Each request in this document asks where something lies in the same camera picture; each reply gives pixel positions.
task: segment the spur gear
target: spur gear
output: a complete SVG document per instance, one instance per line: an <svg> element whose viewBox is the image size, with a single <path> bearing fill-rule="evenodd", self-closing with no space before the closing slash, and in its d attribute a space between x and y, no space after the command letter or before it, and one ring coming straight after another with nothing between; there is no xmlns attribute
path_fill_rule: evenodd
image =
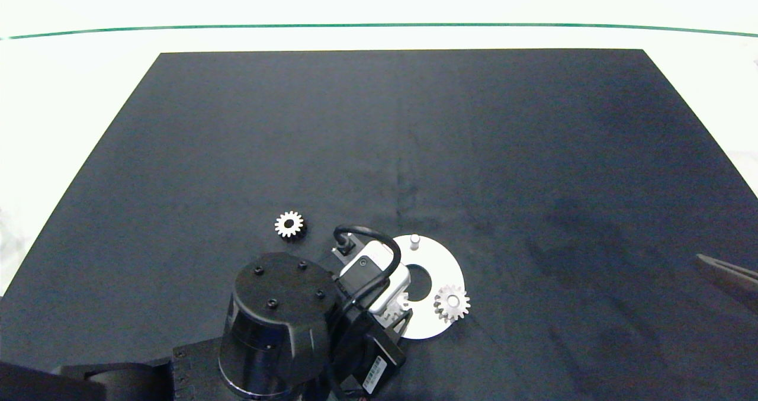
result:
<svg viewBox="0 0 758 401"><path fill-rule="evenodd" d="M471 299L466 296L462 287L445 285L434 296L434 312L439 314L439 319L446 320L446 322L448 320L460 320L463 318L463 314L468 314L468 309L471 307L468 303L469 300Z"/></svg>
<svg viewBox="0 0 758 401"><path fill-rule="evenodd" d="M284 241L296 241L303 238L306 235L306 220L303 219L303 215L290 210L284 214L280 214L277 222L274 223L274 229L276 229L279 237Z"/></svg>
<svg viewBox="0 0 758 401"><path fill-rule="evenodd" d="M402 292L397 298L390 301L387 308L384 309L384 314L374 315L374 317L376 317L376 320L379 321L379 324L382 325L383 328L387 328L391 323L398 320L403 312L408 311L409 307L408 293Z"/></svg>

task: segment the bolt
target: bolt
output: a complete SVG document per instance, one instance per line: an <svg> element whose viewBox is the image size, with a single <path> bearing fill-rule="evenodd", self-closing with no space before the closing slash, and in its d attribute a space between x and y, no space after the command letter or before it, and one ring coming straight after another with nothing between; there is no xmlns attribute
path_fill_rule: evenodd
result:
<svg viewBox="0 0 758 401"><path fill-rule="evenodd" d="M420 241L422 241L422 237L419 234L411 234L411 250L418 250Z"/></svg>

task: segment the black table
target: black table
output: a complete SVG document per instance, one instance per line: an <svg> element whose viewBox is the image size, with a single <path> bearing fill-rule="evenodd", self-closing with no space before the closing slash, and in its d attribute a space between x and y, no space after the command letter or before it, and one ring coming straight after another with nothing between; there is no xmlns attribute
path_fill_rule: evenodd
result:
<svg viewBox="0 0 758 401"><path fill-rule="evenodd" d="M757 211L641 50L163 54L0 302L2 359L217 337L252 256L363 223L442 242L472 304L379 399L753 399L758 317L693 259L758 268Z"/></svg>

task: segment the center hole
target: center hole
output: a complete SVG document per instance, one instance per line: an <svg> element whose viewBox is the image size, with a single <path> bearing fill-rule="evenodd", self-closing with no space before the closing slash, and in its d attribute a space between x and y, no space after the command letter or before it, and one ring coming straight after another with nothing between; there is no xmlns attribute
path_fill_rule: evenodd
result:
<svg viewBox="0 0 758 401"><path fill-rule="evenodd" d="M429 273L417 264L409 264L408 272L411 274L411 285L407 288L408 300L419 301L424 299L431 291Z"/></svg>
<svg viewBox="0 0 758 401"><path fill-rule="evenodd" d="M458 307L461 304L461 299L458 299L456 295L447 296L447 304L451 307Z"/></svg>

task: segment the barcode sticker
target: barcode sticker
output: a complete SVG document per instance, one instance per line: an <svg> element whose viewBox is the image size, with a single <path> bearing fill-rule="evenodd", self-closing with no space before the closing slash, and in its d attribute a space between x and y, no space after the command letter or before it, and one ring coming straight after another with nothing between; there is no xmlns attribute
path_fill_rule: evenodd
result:
<svg viewBox="0 0 758 401"><path fill-rule="evenodd" d="M366 392L374 392L374 388L377 387L377 383L379 382L382 373L384 373L385 368L387 368L387 361L381 356L377 356L374 365L371 366L368 374L366 374L366 379L363 380L363 389L365 389Z"/></svg>

